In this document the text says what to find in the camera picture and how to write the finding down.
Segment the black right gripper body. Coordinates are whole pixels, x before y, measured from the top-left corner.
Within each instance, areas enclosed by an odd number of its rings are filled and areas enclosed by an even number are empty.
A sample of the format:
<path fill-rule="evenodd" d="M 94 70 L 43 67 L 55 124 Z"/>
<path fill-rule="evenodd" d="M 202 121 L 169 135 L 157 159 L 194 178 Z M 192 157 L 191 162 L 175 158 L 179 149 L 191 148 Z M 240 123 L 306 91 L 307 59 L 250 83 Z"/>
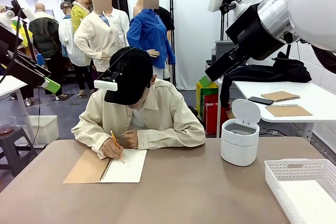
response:
<path fill-rule="evenodd" d="M 252 4 L 227 28 L 226 34 L 236 45 L 237 59 L 264 60 L 276 51 L 276 40 L 263 27 L 258 4 Z"/>

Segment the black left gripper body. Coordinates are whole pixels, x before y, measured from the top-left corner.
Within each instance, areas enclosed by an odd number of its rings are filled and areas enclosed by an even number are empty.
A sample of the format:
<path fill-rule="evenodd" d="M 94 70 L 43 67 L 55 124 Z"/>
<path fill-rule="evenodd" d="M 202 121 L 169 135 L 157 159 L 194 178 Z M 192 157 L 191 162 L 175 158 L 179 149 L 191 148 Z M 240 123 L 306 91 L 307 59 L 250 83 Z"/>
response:
<path fill-rule="evenodd" d="M 17 50 L 19 55 L 21 51 L 18 47 L 22 44 L 23 38 L 20 33 L 18 36 L 16 30 L 13 28 L 7 28 L 5 25 L 1 24 L 1 59 L 5 59 L 8 51 L 14 53 L 14 50 Z"/>

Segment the person's right hand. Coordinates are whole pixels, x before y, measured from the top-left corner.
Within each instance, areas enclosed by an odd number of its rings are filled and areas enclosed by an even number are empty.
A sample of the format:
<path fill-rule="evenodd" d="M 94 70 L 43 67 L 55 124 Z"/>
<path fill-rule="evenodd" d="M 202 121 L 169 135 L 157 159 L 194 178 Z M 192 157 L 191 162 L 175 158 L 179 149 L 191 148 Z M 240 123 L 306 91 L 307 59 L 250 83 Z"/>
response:
<path fill-rule="evenodd" d="M 109 158 L 120 158 L 123 152 L 122 146 L 116 146 L 114 139 L 107 139 L 102 145 L 102 153 Z"/>

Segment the person's left hand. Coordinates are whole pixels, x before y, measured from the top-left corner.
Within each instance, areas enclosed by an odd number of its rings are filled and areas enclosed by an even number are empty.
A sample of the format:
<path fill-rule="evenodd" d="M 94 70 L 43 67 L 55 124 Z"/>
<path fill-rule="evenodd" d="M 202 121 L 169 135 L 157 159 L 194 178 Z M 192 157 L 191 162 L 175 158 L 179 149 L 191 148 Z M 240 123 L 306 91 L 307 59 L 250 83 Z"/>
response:
<path fill-rule="evenodd" d="M 128 145 L 132 149 L 138 149 L 138 134 L 137 130 L 127 130 L 122 134 Z"/>

